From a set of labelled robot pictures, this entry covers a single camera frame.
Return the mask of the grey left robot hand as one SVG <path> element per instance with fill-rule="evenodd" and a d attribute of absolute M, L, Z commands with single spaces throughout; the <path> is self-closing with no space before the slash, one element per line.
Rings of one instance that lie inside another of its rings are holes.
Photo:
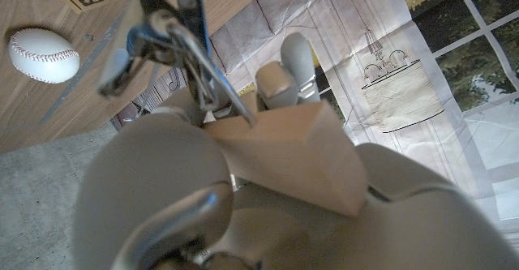
<path fill-rule="evenodd" d="M 325 102 L 201 124 L 183 95 L 115 136 L 79 190 L 79 269 L 515 269 L 453 184 L 356 145 Z"/>

